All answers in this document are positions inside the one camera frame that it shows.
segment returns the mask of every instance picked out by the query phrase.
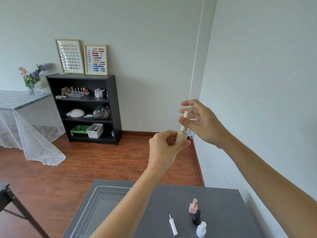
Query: chair leg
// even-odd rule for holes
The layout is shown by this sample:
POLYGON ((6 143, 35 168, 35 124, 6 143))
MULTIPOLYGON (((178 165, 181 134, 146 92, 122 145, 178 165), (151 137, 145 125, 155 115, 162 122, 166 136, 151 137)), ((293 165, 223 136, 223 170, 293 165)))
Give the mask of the chair leg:
POLYGON ((40 233, 43 238, 50 238, 48 234, 42 229, 40 224, 33 218, 33 216, 28 212, 28 210, 24 207, 24 205, 20 202, 20 200, 14 195, 14 193, 8 189, 8 196, 12 199, 12 203, 16 206, 16 208, 21 212, 21 214, 33 225, 33 227, 40 233))

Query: left hand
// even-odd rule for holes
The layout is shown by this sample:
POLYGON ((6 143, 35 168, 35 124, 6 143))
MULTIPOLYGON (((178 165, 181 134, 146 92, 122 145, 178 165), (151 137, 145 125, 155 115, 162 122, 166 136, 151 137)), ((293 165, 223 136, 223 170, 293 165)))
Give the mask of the left hand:
POLYGON ((150 156, 147 166, 149 169, 158 171, 163 175, 174 162, 178 152, 191 144, 190 140, 183 140, 175 145, 176 136, 176 131, 168 130, 156 133, 149 140, 150 156))

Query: white pen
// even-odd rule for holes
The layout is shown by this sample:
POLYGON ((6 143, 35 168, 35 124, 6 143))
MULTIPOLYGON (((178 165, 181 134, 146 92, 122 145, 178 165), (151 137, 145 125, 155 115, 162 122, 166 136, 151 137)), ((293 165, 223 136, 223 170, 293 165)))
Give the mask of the white pen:
POLYGON ((170 212, 168 212, 168 215, 170 217, 170 224, 171 224, 171 227, 172 227, 173 234, 174 234, 174 236, 177 236, 178 233, 177 233, 177 230, 176 230, 176 226, 174 224, 174 220, 172 219, 172 216, 171 216, 170 212))

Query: nail color chart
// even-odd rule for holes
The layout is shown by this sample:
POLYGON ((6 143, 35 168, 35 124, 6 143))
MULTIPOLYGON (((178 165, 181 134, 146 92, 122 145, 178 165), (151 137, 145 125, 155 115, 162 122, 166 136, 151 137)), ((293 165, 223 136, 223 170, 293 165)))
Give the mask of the nail color chart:
POLYGON ((85 46, 86 74, 108 75, 106 45, 85 46))
POLYGON ((84 73, 79 41, 57 40, 56 42, 63 72, 84 73))

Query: pink flower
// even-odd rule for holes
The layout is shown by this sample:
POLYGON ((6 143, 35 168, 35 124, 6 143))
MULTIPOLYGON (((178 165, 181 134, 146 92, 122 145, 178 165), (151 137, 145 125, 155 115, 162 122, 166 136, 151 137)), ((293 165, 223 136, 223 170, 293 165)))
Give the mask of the pink flower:
POLYGON ((27 73, 27 71, 24 67, 19 67, 18 69, 21 71, 21 75, 24 75, 27 73))

